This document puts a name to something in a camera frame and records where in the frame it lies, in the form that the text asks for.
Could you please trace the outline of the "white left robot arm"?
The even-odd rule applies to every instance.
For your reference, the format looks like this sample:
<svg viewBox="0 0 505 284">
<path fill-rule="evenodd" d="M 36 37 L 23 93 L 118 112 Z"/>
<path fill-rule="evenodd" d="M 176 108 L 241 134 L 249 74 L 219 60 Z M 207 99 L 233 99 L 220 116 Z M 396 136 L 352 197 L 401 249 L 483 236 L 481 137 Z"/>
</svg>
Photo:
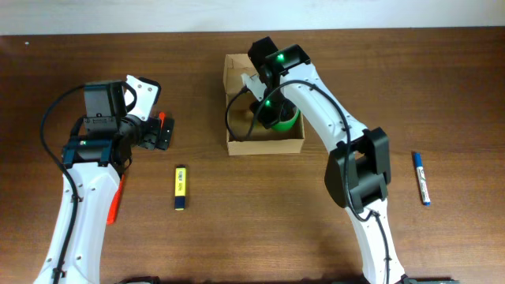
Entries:
<svg viewBox="0 0 505 284">
<path fill-rule="evenodd" d="M 119 196 L 132 149 L 168 149 L 174 121 L 152 115 L 158 82 L 128 75 L 79 85 L 86 113 L 72 127 L 60 156 L 63 193 L 57 222 L 38 283 L 97 283 L 107 220 Z"/>
</svg>

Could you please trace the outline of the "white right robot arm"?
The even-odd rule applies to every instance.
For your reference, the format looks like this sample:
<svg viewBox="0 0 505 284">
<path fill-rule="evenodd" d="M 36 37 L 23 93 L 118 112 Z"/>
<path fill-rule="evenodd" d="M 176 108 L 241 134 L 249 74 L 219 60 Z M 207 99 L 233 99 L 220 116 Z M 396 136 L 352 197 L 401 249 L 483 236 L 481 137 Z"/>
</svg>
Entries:
<svg viewBox="0 0 505 284">
<path fill-rule="evenodd" d="M 252 44 L 248 56 L 256 75 L 242 80 L 256 97 L 254 121 L 269 129 L 281 122 L 285 104 L 291 104 L 323 141 L 328 152 L 324 184 L 352 222 L 365 281 L 405 281 L 387 217 L 387 134 L 381 128 L 369 129 L 342 106 L 299 45 L 279 49 L 265 37 Z"/>
</svg>

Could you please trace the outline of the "blue whiteboard marker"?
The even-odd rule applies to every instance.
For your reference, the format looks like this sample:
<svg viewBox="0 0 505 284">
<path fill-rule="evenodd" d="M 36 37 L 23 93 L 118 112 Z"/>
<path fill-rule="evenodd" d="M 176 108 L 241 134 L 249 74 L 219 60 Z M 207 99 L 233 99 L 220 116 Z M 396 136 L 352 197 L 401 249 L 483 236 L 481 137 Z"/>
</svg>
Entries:
<svg viewBox="0 0 505 284">
<path fill-rule="evenodd" d="M 428 194 L 428 188 L 427 188 L 423 163 L 421 160 L 421 155 L 419 153 L 417 153 L 417 152 L 413 153 L 413 162 L 415 165 L 415 169 L 417 171 L 417 183 L 419 185 L 422 203 L 426 207 L 429 207 L 431 205 L 431 200 L 430 200 L 430 197 Z"/>
</svg>

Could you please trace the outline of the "orange utility knife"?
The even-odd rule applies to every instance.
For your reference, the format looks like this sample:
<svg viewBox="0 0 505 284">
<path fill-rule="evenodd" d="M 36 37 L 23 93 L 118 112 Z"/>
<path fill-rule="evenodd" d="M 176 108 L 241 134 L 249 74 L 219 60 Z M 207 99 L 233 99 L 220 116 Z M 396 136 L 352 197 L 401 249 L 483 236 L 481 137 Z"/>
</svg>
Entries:
<svg viewBox="0 0 505 284">
<path fill-rule="evenodd" d="M 107 216 L 107 225 L 114 224 L 117 219 L 124 183 L 125 183 L 125 175 L 123 174 L 120 179 L 118 190 L 114 194 L 114 198 L 110 204 L 110 210 Z"/>
</svg>

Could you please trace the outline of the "green tape roll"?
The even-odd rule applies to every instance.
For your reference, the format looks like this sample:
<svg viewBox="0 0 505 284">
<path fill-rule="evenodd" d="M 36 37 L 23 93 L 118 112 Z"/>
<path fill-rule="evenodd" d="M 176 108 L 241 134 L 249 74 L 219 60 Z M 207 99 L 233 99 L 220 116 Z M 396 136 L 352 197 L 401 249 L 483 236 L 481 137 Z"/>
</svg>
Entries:
<svg viewBox="0 0 505 284">
<path fill-rule="evenodd" d="M 294 115 L 292 118 L 286 120 L 286 121 L 279 121 L 277 124 L 273 125 L 271 128 L 275 130 L 276 132 L 284 133 L 289 131 L 290 129 L 293 128 L 295 125 L 298 117 L 299 117 L 300 111 L 296 110 L 294 112 Z"/>
</svg>

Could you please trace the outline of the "yellow highlighter with blue cap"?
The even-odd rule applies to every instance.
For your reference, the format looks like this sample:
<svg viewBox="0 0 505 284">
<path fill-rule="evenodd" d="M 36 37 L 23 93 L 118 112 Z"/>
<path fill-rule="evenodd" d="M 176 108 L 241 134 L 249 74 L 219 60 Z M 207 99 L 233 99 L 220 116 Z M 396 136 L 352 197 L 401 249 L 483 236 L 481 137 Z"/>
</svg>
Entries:
<svg viewBox="0 0 505 284">
<path fill-rule="evenodd" d="M 174 209 L 182 211 L 185 209 L 186 200 L 186 178 L 187 169 L 183 165 L 178 165 L 175 169 L 175 185 L 174 185 Z"/>
</svg>

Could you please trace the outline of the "orange and black stapler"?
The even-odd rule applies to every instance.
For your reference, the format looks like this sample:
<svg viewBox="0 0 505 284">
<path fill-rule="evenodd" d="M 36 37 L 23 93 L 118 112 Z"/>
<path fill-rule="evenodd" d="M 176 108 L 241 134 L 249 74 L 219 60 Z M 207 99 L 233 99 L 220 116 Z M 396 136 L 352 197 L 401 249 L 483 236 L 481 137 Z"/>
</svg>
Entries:
<svg viewBox="0 0 505 284">
<path fill-rule="evenodd" d="M 166 115 L 163 112 L 159 112 L 158 118 L 160 120 L 160 128 L 163 127 Z"/>
</svg>

